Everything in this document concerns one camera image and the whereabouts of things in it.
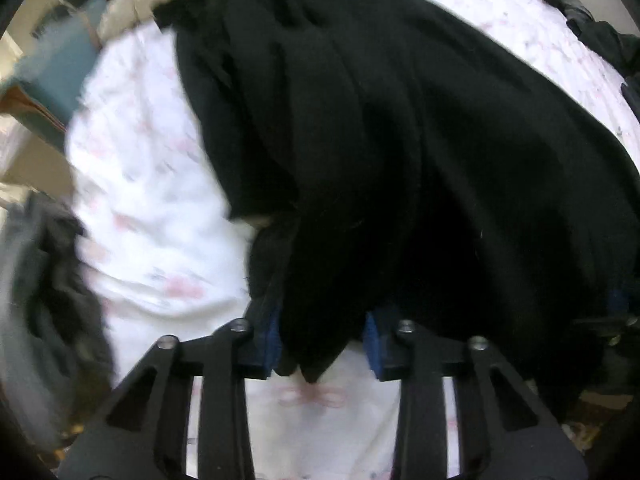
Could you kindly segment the black pants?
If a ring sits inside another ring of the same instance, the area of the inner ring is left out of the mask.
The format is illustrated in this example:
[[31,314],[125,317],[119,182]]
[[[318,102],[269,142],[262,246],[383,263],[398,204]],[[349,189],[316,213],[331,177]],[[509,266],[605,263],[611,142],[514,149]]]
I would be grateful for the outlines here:
[[250,293],[316,380],[366,315],[452,338],[639,310],[639,175],[564,91],[425,0],[172,0],[179,72],[232,218],[266,226]]

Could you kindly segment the grey clothes pile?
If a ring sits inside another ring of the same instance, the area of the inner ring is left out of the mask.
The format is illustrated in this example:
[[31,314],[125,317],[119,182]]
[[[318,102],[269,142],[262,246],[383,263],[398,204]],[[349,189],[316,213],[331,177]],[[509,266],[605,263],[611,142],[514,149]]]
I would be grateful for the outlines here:
[[1,399],[43,452],[94,413],[115,373],[76,252],[83,232],[68,208],[41,193],[6,206],[1,227]]

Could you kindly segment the floral white bed sheet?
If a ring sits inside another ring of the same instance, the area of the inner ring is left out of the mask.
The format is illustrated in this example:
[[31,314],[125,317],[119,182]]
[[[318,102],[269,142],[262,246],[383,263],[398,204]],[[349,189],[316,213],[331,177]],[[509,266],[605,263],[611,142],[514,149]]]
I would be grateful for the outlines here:
[[[542,0],[431,0],[506,47],[597,117],[631,156],[639,123],[622,77]],[[226,217],[183,91],[175,35],[153,22],[110,40],[67,133],[73,208],[88,283],[104,313],[116,374],[158,337],[205,336],[242,314],[253,229]],[[352,344],[318,385],[251,382],[250,434],[262,479],[386,479],[399,408]]]

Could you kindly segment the dark clothes at bedside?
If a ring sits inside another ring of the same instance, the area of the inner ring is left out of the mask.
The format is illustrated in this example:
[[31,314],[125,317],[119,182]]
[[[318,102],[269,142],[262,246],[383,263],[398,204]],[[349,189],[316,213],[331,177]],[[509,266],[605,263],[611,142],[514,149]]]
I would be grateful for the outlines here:
[[590,50],[611,64],[623,77],[639,75],[639,37],[619,32],[598,21],[579,0],[544,0],[566,19],[570,31]]

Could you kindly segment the teal bed frame padding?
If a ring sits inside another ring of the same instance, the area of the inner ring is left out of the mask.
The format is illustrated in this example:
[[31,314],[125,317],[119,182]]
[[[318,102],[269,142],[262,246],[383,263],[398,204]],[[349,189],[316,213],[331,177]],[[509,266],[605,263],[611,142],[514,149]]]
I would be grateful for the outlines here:
[[34,50],[1,84],[1,113],[59,152],[101,50],[96,28],[105,9],[106,0],[88,0],[80,8],[64,3],[49,11],[34,30]]

